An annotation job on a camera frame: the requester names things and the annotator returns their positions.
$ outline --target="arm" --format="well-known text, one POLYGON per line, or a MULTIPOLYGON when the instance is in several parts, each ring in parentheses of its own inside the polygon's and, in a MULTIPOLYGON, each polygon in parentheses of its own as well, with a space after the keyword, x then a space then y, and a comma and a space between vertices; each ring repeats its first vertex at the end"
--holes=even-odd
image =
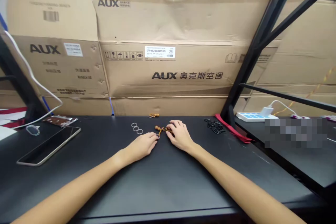
POLYGON ((157 143, 157 138, 153 132, 137 137, 125 149, 66 184, 12 223, 67 223, 114 174, 149 155, 157 143))
POLYGON ((170 122, 172 124, 167 127, 171 128, 175 137, 168 131, 166 134, 172 144, 198 160, 255 223, 305 223, 251 180, 194 143, 187 126, 181 121, 170 122))

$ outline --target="power strip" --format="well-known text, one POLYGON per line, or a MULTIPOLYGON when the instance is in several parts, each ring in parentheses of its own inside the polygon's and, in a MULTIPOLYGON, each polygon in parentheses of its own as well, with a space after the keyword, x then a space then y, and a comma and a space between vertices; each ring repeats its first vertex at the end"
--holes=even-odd
POLYGON ((265 121, 265 119, 279 119, 274 115, 269 115, 267 117, 261 116, 260 113, 237 113, 236 116, 245 121, 245 122, 258 122, 258 121, 265 121))

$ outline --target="forearm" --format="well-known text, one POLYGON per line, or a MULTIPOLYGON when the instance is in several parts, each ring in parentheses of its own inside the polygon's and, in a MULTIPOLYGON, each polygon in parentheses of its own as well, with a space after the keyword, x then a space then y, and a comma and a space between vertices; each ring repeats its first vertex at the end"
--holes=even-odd
POLYGON ((251 180, 212 156, 199 145, 187 151, 197 159, 257 224, 305 223, 251 180))
POLYGON ((121 160, 122 151, 66 184, 13 223, 67 223, 102 185, 130 163, 121 160))

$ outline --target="black metal frame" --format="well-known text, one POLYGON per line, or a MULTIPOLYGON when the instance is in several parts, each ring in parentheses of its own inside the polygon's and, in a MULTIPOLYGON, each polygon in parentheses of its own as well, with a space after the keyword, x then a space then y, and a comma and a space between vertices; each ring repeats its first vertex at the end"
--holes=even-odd
POLYGON ((228 122, 232 127, 235 127, 233 108, 235 107, 243 88, 264 92, 270 95, 278 96, 294 102, 303 103, 309 106, 320 109, 336 112, 336 106, 304 99, 289 94, 271 91, 268 89, 246 84, 261 51, 271 43, 281 32, 283 32, 291 23, 293 23, 302 13, 304 13, 317 0, 304 0, 291 14, 288 15, 273 31, 273 26, 277 21, 279 14, 286 0, 270 0, 264 12, 262 20, 257 28, 257 31, 252 39, 251 45, 246 53, 245 59, 238 72, 236 80, 230 90, 229 96, 221 111, 221 117, 228 122))
POLYGON ((27 106, 25 122, 30 123, 46 114, 46 109, 35 94, 28 79, 21 71, 13 58, 9 48, 0 37, 0 67, 6 76, 0 77, 0 81, 10 81, 22 101, 27 106))

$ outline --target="finger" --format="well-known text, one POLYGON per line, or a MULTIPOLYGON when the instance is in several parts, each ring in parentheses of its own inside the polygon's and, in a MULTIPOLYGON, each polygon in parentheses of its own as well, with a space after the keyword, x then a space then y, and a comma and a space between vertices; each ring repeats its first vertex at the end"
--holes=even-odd
POLYGON ((173 135, 169 131, 166 131, 166 134, 171 141, 175 140, 175 137, 173 137, 173 135))
POLYGON ((170 122, 173 123, 176 128, 180 127, 180 124, 179 124, 178 120, 171 120, 170 122))
POLYGON ((158 140, 159 137, 157 135, 154 135, 154 136, 151 136, 149 139, 151 142, 154 142, 155 140, 158 140))
POLYGON ((176 128, 175 128, 174 124, 168 124, 167 127, 170 128, 174 132, 174 134, 175 134, 176 128))
POLYGON ((152 143, 152 145, 149 147, 148 152, 151 153, 152 149, 154 148, 154 146, 157 144, 157 141, 155 141, 154 143, 152 143))
POLYGON ((168 124, 167 127, 170 128, 172 131, 176 130, 174 124, 168 124))
POLYGON ((183 122, 180 120, 177 120, 177 122, 179 123, 179 125, 183 128, 183 122))
POLYGON ((146 134, 144 134, 146 137, 152 137, 152 136, 154 136, 155 135, 155 133, 154 132, 148 132, 148 133, 146 133, 146 134))

